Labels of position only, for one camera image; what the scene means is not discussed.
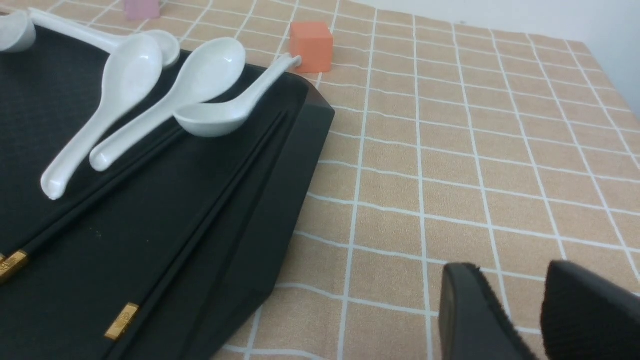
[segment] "white ceramic spoon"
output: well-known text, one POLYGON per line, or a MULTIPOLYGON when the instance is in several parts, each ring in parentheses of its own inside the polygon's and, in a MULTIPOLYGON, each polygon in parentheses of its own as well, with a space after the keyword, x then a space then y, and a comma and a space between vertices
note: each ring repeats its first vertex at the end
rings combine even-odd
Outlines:
POLYGON ((190 104, 173 114, 178 123, 195 136, 213 138, 227 135, 241 127, 264 93, 292 66, 300 66, 302 58, 284 54, 242 95, 221 104, 190 104))
POLYGON ((176 109, 224 94, 240 78, 245 61, 244 47, 233 38, 219 38, 201 45, 184 62, 164 99, 93 149, 89 155, 91 166, 105 171, 138 141, 169 120, 176 109))
POLYGON ((17 10, 0 16, 0 53, 19 53, 29 49, 36 41, 36 28, 29 15, 17 10))
POLYGON ((98 110, 42 174, 40 185, 51 200, 65 193, 69 179, 95 143, 153 90, 161 74, 162 52, 147 35, 128 38, 109 56, 98 110))
MULTIPOLYGON (((129 38, 89 28, 88 26, 38 9, 29 8, 29 12, 31 13, 31 19, 34 24, 86 42, 109 54, 113 54, 116 48, 129 38)), ((154 38, 160 46, 163 55, 163 66, 165 68, 173 66, 178 61, 180 57, 180 43, 175 36, 162 30, 144 31, 143 34, 154 38)))

